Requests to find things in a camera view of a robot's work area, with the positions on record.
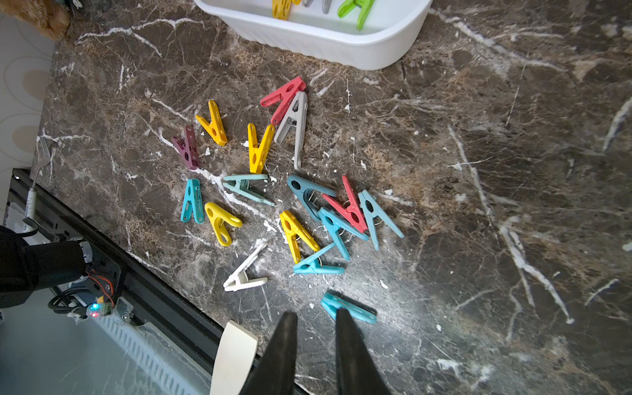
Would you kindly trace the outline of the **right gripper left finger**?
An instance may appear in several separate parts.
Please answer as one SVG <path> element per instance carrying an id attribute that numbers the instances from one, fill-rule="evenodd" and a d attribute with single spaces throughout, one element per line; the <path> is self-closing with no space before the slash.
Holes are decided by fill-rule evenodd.
<path id="1" fill-rule="evenodd" d="M 286 311 L 240 394 L 293 394 L 297 352 L 296 313 Z"/>

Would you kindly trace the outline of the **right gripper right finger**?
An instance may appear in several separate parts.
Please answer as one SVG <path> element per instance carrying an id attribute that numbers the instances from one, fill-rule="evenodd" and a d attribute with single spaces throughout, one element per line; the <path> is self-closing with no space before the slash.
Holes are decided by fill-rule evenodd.
<path id="1" fill-rule="evenodd" d="M 390 394 L 347 309 L 337 311 L 336 367 L 339 394 Z"/>

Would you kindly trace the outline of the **white clothespin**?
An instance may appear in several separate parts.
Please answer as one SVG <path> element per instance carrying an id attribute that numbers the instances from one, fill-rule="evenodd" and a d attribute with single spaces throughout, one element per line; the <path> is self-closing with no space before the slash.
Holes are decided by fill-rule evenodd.
<path id="1" fill-rule="evenodd" d="M 248 258 L 246 258 L 240 266 L 238 266 L 235 271 L 233 271 L 230 276 L 223 283 L 224 291 L 226 292 L 236 292 L 243 291 L 259 286 L 263 286 L 268 282 L 267 277 L 253 278 L 249 279 L 247 270 L 251 267 L 251 265 L 256 261 L 258 255 L 268 246 L 268 242 L 263 241 L 259 245 L 257 245 L 256 249 L 251 253 Z"/>

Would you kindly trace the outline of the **lime green clothespin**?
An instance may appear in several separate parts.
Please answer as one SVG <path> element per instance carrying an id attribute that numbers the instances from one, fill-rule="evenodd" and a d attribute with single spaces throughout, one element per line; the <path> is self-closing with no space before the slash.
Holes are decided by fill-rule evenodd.
<path id="1" fill-rule="evenodd" d="M 342 19 L 358 9 L 359 16 L 356 22 L 356 29 L 357 31 L 362 31 L 374 2 L 374 0 L 345 0 L 337 9 L 337 16 Z"/>

